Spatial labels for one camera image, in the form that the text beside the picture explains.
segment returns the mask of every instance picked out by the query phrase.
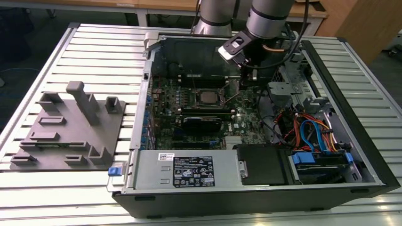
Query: power supply label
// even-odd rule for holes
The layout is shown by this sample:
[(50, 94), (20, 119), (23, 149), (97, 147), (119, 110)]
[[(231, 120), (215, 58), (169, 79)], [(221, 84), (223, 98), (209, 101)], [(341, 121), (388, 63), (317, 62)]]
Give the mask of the power supply label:
[(215, 186), (213, 157), (175, 157), (173, 181), (175, 187)]

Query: white sticker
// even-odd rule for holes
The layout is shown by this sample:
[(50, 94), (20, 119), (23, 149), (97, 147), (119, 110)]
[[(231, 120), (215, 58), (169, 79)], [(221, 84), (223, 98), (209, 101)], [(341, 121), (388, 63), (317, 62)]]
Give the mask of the white sticker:
[(175, 153), (159, 153), (159, 161), (174, 161)]
[(127, 6), (127, 7), (134, 7), (134, 4), (123, 4), (123, 3), (118, 3), (118, 6)]
[(239, 45), (239, 43), (238, 42), (233, 42), (233, 47), (235, 47), (235, 48), (238, 48), (241, 45)]

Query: aluminum table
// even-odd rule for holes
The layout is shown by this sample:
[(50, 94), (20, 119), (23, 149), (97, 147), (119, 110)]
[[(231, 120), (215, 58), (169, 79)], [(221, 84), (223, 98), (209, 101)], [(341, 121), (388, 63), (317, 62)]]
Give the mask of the aluminum table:
[[(376, 198), (354, 200), (317, 212), (284, 212), (202, 218), (135, 219), (115, 203), (111, 192), (123, 178), (107, 172), (12, 172), (19, 150), (42, 107), (42, 92), (66, 93), (69, 81), (83, 81), (98, 100), (118, 96), (129, 105), (119, 133), (115, 161), (129, 158), (147, 31), (189, 33), (187, 29), (81, 24), (67, 29), (26, 98), (0, 135), (0, 225), (255, 225), (344, 226), (402, 222), (402, 189)], [(402, 183), (402, 111), (348, 43), (306, 37), (362, 121), (370, 137)], [(314, 81), (321, 89), (317, 77)]]

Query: blue latch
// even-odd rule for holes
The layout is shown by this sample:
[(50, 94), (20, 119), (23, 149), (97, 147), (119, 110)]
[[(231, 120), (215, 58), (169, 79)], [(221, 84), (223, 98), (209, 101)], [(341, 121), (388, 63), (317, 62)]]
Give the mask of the blue latch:
[(110, 177), (121, 177), (122, 176), (122, 167), (110, 167), (107, 174)]
[(316, 163), (312, 152), (298, 152), (292, 156), (294, 163)]
[(349, 162), (349, 163), (353, 163), (353, 156), (352, 156), (352, 154), (350, 154), (350, 153), (346, 153), (345, 156), (346, 156), (348, 162)]

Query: wire bundle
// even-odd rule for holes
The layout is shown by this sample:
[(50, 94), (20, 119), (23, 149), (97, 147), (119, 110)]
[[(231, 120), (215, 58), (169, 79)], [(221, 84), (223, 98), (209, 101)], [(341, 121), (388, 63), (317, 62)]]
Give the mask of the wire bundle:
[[(306, 119), (302, 122), (302, 124), (297, 121), (298, 117), (302, 117)], [(294, 119), (294, 131), (297, 132), (297, 145), (296, 146), (298, 147), (301, 145), (301, 140), (304, 140), (305, 143), (308, 144), (308, 146), (304, 146), (300, 149), (301, 150), (313, 150), (313, 148), (314, 148), (314, 146), (312, 145), (312, 143), (308, 141), (308, 139), (305, 137), (305, 125), (308, 123), (312, 123), (317, 130), (320, 149), (322, 151), (337, 152), (337, 148), (334, 145), (334, 133), (330, 131), (330, 127), (324, 123), (322, 120), (317, 119), (316, 117), (313, 117), (312, 115), (309, 115), (306, 113), (297, 114), (296, 119)], [(329, 130), (330, 135), (324, 134), (325, 129)]]

